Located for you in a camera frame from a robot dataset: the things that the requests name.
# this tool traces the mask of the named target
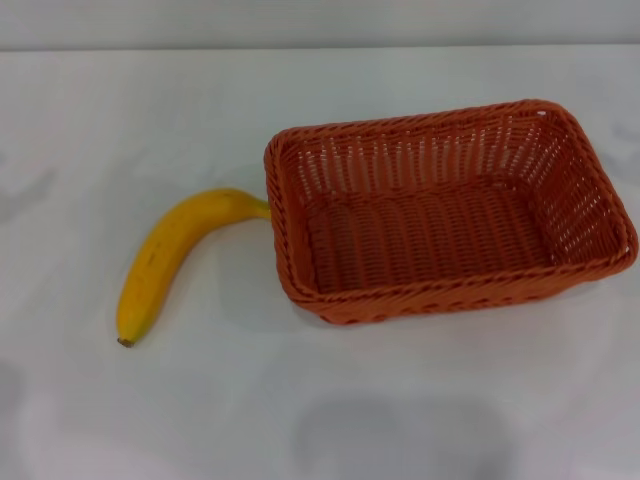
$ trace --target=rectangular basket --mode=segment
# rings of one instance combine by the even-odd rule
[[[550,102],[293,128],[265,168],[282,286],[335,324],[537,300],[638,254],[584,132]]]

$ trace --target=white wall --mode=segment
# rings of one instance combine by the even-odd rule
[[[0,0],[0,48],[640,42],[640,0]]]

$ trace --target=white tablecloth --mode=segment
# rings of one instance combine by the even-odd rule
[[[0,478],[640,478],[640,267],[336,328],[252,221],[115,341],[149,228],[209,187],[264,196],[279,130],[532,97],[577,116],[640,226],[640,46],[0,54]]]

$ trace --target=banana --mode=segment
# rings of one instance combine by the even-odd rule
[[[169,210],[129,270],[118,304],[118,342],[132,347],[149,331],[180,265],[204,236],[250,218],[270,219],[269,204],[234,189],[202,192]]]

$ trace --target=basket rim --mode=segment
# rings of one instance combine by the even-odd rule
[[[455,115],[459,122],[461,113],[466,114],[469,120],[473,120],[478,116],[482,116],[483,118],[500,118],[505,114],[517,114],[523,110],[530,112],[535,109],[539,109],[543,112],[556,112],[563,117],[566,122],[566,131],[570,135],[571,142],[580,151],[583,158],[588,159],[588,161],[585,162],[588,172],[592,176],[593,180],[599,184],[598,186],[608,194],[607,200],[611,202],[611,215],[614,221],[612,228],[616,229],[615,233],[620,241],[619,248],[614,255],[611,255],[610,257],[595,258],[587,262],[580,263],[533,267],[518,270],[500,270],[479,275],[425,280],[394,286],[387,285],[374,288],[350,289],[332,293],[321,293],[317,289],[310,288],[300,280],[297,267],[292,260],[290,229],[287,228],[286,207],[290,202],[287,190],[282,188],[283,185],[281,182],[283,181],[283,177],[281,175],[280,162],[278,161],[287,142],[295,141],[296,137],[301,133],[304,132],[305,134],[308,134],[310,130],[315,131],[314,134],[317,138],[326,138],[330,136],[336,137],[350,135],[364,126],[370,128],[372,125],[375,125],[379,127],[380,130],[384,130],[385,134],[391,135],[393,130],[390,127],[398,121],[402,121],[404,123],[401,130],[404,133],[408,128],[411,128],[411,125],[407,125],[407,120],[412,124],[422,124],[426,120],[430,123],[437,123],[439,121],[446,123],[449,117]],[[490,110],[489,117],[487,116],[487,110]],[[384,295],[395,296],[428,291],[434,292],[440,290],[465,289],[491,283],[502,283],[521,279],[533,280],[552,276],[563,276],[565,278],[580,277],[580,281],[597,280],[629,267],[638,255],[638,237],[636,230],[625,211],[622,201],[613,188],[610,179],[604,172],[604,169],[602,168],[602,165],[585,132],[575,117],[564,107],[547,100],[524,99],[515,102],[474,106],[436,113],[397,116],[356,122],[329,123],[325,125],[307,127],[293,127],[282,130],[272,138],[265,149],[264,162],[265,169],[267,171],[269,203],[271,204],[272,210],[272,225],[274,231],[277,229],[277,231],[275,231],[275,246],[278,274],[281,278],[281,283],[285,292],[290,297],[295,297],[295,300],[301,302],[312,301],[313,303],[343,303],[353,300],[379,298]]]

